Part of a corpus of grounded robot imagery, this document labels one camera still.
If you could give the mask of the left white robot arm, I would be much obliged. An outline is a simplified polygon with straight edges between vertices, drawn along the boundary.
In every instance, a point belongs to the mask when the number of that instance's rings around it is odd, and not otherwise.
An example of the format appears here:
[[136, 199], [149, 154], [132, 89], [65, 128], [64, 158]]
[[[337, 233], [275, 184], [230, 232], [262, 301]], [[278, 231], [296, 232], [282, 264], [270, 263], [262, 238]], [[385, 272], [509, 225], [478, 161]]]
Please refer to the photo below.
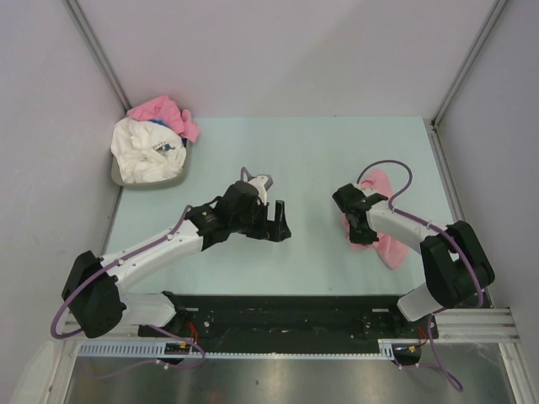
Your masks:
[[173, 293], [131, 292], [131, 288], [172, 262], [201, 253], [232, 234], [255, 240], [283, 242], [291, 237], [286, 205], [267, 200], [265, 176], [237, 181], [211, 202], [184, 208], [179, 221], [148, 240], [97, 257], [80, 254], [62, 291], [60, 313], [70, 312], [86, 338], [100, 338], [119, 325], [153, 328], [179, 335], [186, 326], [184, 307]]

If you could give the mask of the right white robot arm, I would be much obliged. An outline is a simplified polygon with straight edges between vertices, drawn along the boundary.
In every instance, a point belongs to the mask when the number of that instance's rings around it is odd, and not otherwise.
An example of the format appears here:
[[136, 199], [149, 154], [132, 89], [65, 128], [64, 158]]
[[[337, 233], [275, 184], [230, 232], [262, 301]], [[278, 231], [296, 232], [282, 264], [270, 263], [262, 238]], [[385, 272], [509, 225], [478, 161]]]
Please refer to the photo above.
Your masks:
[[422, 260], [424, 282], [400, 297], [398, 311], [388, 317], [390, 331], [407, 338], [419, 320], [444, 309], [477, 298], [484, 303], [483, 290], [495, 275], [478, 237], [467, 222], [457, 221], [444, 229], [392, 205], [392, 200], [372, 189], [346, 184], [333, 200], [348, 224], [349, 241], [370, 246], [389, 236], [417, 252]]

